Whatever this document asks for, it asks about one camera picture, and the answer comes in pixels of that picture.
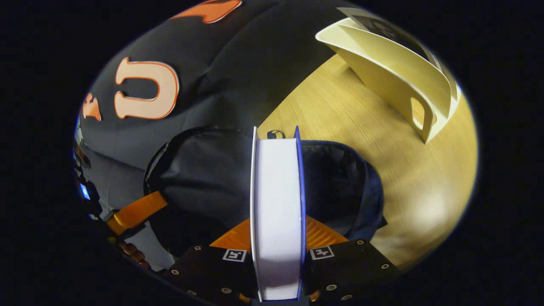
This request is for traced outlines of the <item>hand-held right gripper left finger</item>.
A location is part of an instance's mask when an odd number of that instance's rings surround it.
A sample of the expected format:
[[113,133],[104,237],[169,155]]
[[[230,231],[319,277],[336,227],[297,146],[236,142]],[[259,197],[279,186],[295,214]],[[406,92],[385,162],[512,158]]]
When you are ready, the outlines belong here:
[[213,305],[249,305],[258,298],[250,219],[210,245],[190,246],[161,276],[180,291]]

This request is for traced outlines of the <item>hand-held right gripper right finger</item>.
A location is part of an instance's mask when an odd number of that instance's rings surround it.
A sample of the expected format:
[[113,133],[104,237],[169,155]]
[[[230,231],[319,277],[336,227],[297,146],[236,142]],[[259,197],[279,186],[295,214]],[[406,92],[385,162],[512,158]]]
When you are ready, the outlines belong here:
[[357,304],[401,274],[369,240],[348,240],[309,216],[306,248],[303,286],[310,304]]

